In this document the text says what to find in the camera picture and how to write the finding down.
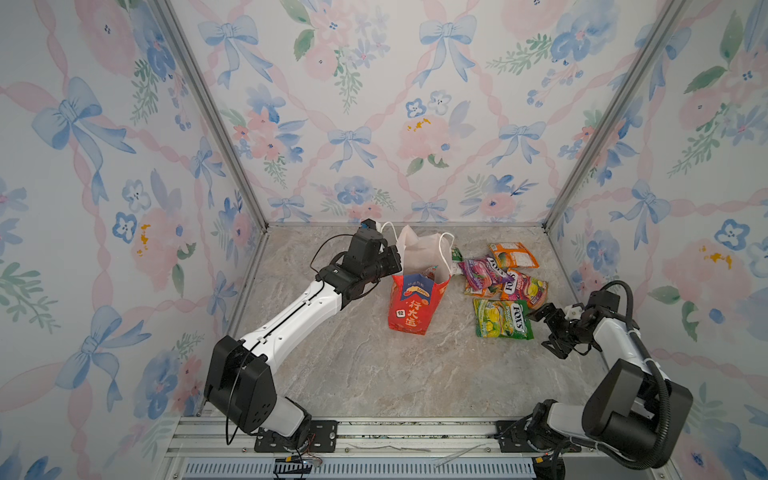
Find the yellow green candy pack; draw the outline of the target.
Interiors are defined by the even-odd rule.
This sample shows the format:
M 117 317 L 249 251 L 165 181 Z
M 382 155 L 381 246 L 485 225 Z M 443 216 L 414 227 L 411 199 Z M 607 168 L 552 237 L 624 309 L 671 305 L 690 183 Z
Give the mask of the yellow green candy pack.
M 480 338 L 532 340 L 528 305 L 521 300 L 474 299 L 475 333 Z

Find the red paper bag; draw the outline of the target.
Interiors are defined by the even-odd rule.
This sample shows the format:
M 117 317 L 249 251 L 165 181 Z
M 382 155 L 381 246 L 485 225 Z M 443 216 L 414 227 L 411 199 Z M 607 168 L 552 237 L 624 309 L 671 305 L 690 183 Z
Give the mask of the red paper bag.
M 449 232 L 419 236 L 404 226 L 396 247 L 402 270 L 393 276 L 388 326 L 391 330 L 425 335 L 452 278 Z

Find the teal snack pack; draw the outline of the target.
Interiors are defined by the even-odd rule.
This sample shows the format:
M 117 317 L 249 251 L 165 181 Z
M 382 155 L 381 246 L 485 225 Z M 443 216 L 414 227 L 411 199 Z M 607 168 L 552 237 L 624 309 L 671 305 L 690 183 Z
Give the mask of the teal snack pack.
M 427 292 L 431 292 L 434 285 L 435 282 L 432 278 L 421 273 L 408 274 L 403 276 L 404 290 L 419 288 Z

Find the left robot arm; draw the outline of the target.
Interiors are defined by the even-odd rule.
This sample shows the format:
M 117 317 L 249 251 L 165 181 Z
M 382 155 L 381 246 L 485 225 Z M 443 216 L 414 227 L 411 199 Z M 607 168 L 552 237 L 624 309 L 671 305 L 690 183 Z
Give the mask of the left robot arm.
M 227 335 L 215 344 L 203 396 L 243 433 L 264 430 L 305 441 L 311 414 L 277 394 L 273 373 L 324 321 L 402 270 L 397 247 L 375 220 L 363 220 L 349 238 L 348 248 L 320 268 L 304 292 L 270 321 L 239 339 Z

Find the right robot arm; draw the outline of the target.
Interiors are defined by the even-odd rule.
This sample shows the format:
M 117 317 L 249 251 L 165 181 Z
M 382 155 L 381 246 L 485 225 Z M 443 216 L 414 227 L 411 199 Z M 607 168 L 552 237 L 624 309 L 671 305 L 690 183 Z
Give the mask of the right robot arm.
M 593 448 L 633 470 L 657 469 L 670 459 L 693 405 L 690 390 L 669 379 L 645 346 L 632 317 L 632 290 L 611 281 L 584 304 L 551 303 L 533 317 L 550 330 L 544 347 L 566 359 L 580 346 L 600 353 L 609 369 L 582 406 L 540 402 L 523 427 L 541 452 Z

